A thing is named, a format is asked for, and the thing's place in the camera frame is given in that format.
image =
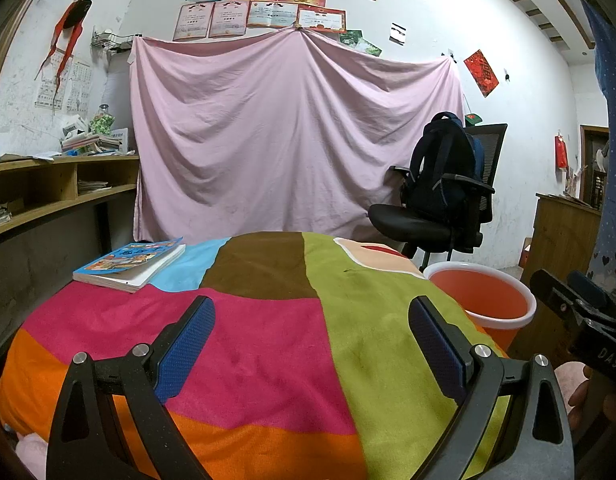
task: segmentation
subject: backpack handle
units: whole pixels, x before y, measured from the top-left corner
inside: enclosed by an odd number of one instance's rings
[[[432,121],[439,121],[441,119],[450,119],[451,121],[453,121],[453,123],[457,124],[459,127],[461,128],[464,127],[462,122],[459,120],[459,117],[457,117],[452,112],[440,112],[432,118]]]

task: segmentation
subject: white bucket rim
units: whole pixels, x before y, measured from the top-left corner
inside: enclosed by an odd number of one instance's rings
[[[515,317],[514,319],[496,319],[494,317],[482,316],[476,314],[464,308],[464,312],[468,314],[478,325],[483,328],[495,328],[499,330],[516,330],[518,328],[525,327],[534,317],[534,313],[537,310],[537,300],[530,292],[530,289],[516,280],[511,275],[502,272],[501,270],[486,267],[480,264],[472,264],[469,262],[439,262],[432,264],[424,269],[424,277],[430,279],[431,276],[441,272],[442,270],[470,270],[472,272],[478,272],[480,274],[486,274],[505,282],[518,290],[526,300],[528,311],[521,317]]]

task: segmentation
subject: floor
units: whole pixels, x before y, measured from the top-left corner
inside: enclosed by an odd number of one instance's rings
[[[504,269],[499,269],[501,272],[505,272],[506,274],[511,275],[513,278],[515,278],[516,280],[520,280],[521,279],[521,273],[524,272],[524,269],[522,269],[519,266],[513,266],[513,267],[506,267]]]

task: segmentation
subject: silver screw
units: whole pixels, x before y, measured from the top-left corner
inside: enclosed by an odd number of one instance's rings
[[[477,345],[474,348],[474,352],[479,357],[490,357],[490,354],[492,354],[492,350],[490,350],[490,348],[488,348],[486,345]]]
[[[136,357],[144,357],[149,350],[150,347],[146,343],[139,343],[133,347],[133,355]]]
[[[545,355],[537,354],[534,356],[534,362],[540,366],[548,366],[548,358]]]
[[[86,352],[77,352],[72,358],[72,362],[76,365],[82,364],[88,358],[88,354]]]

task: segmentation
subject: bucket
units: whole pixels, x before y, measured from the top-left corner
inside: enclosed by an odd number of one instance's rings
[[[440,262],[424,276],[451,296],[476,325],[507,350],[533,319],[537,302],[527,286],[500,270],[465,262]]]

